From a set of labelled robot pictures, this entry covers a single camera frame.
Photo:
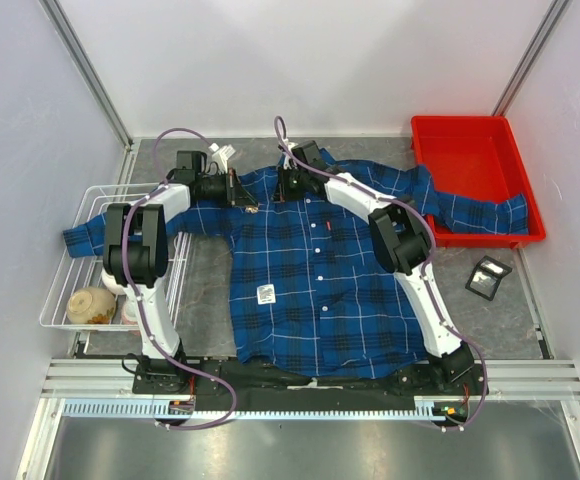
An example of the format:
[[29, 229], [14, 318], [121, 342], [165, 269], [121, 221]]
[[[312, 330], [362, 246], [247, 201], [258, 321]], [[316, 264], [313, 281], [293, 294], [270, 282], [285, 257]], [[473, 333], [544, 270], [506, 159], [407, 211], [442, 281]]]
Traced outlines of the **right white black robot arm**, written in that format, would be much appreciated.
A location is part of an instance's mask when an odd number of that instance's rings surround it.
[[342, 207], [368, 224], [377, 262], [404, 290], [422, 332], [429, 362], [428, 381], [437, 392], [453, 392], [474, 365], [466, 340], [456, 329], [432, 268], [434, 235], [414, 206], [383, 194], [352, 174], [326, 165], [315, 142], [283, 137], [281, 187], [293, 195], [303, 188]]

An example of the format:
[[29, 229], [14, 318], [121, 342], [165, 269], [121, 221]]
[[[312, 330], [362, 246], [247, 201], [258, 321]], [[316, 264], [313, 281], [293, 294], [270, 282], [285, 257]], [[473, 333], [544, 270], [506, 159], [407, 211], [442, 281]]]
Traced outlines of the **blue plaid shirt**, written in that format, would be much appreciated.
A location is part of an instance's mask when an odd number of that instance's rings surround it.
[[[437, 191], [424, 166], [402, 171], [366, 160], [328, 166], [395, 197], [453, 233], [526, 234], [522, 194], [501, 203]], [[380, 378], [428, 353], [414, 307], [393, 274], [372, 252], [367, 223], [315, 195], [273, 202], [274, 167], [241, 177], [259, 202], [257, 213], [202, 201], [168, 221], [179, 232], [224, 237], [233, 263], [230, 316], [239, 361], [271, 361], [310, 377]]]

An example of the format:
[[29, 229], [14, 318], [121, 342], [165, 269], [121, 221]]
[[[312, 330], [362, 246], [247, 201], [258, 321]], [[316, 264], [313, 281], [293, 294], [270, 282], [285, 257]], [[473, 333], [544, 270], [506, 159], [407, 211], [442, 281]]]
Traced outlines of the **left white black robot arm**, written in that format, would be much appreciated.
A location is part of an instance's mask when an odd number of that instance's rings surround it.
[[218, 172], [207, 175], [195, 163], [201, 152], [189, 152], [188, 163], [176, 168], [150, 193], [131, 203], [113, 203], [106, 211], [103, 248], [104, 272], [123, 288], [139, 313], [142, 355], [161, 362], [155, 382], [168, 393], [178, 393], [189, 382], [182, 341], [170, 319], [163, 286], [168, 269], [167, 223], [198, 201], [221, 208], [258, 211], [258, 202], [242, 186], [229, 160], [230, 145], [210, 146]]

